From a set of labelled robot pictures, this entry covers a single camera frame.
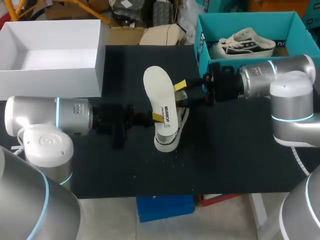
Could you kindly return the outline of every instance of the shoe insole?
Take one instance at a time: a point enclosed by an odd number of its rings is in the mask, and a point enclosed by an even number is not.
[[[178,117],[174,86],[167,72],[159,66],[147,68],[143,75],[145,92],[152,111],[161,114],[163,122],[155,122],[155,130],[162,136],[171,136],[178,131]]]

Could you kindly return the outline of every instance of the floor tile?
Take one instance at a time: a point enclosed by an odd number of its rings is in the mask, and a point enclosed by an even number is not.
[[[135,240],[136,198],[80,200],[86,231],[83,240]]]

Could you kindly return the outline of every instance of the teal cardboard box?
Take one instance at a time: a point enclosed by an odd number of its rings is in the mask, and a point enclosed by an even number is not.
[[[206,13],[229,13],[241,0],[196,0]]]
[[[289,56],[306,54],[319,66],[320,49],[296,12],[207,13],[198,16],[194,42],[200,76],[208,71],[211,63],[220,62],[222,68],[228,66],[237,72],[243,65],[285,58],[210,59],[209,47],[212,44],[248,27],[261,37],[275,41],[277,46],[285,46]]]
[[[310,0],[302,18],[307,29],[320,26],[320,0]]]

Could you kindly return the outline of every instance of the white box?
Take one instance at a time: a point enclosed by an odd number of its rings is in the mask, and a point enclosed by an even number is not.
[[[0,100],[101,97],[106,37],[100,20],[6,22],[0,31]]]

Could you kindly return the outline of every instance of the black mat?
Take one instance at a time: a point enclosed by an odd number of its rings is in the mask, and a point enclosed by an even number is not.
[[[198,76],[193,46],[107,46],[103,98],[90,101],[150,110],[143,74],[153,65],[173,83]],[[5,131],[4,109],[0,102],[0,145],[10,149],[17,141]],[[305,174],[291,149],[274,141],[270,116],[267,98],[191,110],[170,153],[156,150],[154,127],[130,129],[122,151],[111,150],[103,135],[73,137],[72,191],[79,198],[291,191]],[[319,149],[298,153],[308,171],[320,164]]]

